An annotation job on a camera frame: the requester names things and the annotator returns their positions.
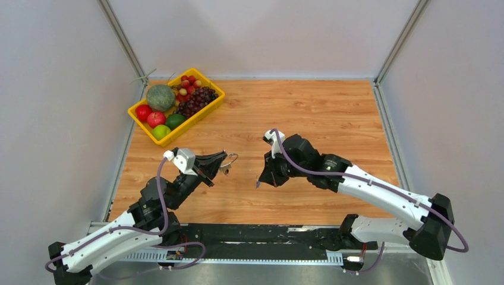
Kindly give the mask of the silver keyring with keys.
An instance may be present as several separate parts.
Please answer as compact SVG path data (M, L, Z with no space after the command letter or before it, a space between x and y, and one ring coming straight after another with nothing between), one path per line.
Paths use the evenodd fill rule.
M238 159L237 153L230 153L219 167L219 171L224 175L229 175L232 164Z

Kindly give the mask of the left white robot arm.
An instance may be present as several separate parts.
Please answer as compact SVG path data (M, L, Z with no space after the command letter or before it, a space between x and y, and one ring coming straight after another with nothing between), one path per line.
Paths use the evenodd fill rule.
M178 250L199 246L182 237L174 210L200 184L214 185L213 179L228 158L226 151L195 155L187 148L164 152L163 158L140 199L112 222L75 242L49 245L50 260L45 270L55 284L88 284L107 266L141 249Z

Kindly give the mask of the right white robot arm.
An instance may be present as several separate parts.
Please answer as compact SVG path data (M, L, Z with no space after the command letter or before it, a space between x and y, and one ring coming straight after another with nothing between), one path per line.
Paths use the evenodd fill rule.
M264 155L258 183L279 187L291 178L306 178L313 186L358 198L392 215L369 218L349 214L341 223L339 239L347 248L383 241L408 245L425 258L440 261L455 232L451 200L442 194L428 197L385 182L335 154L319 153L298 134L286 137L266 131L271 146Z

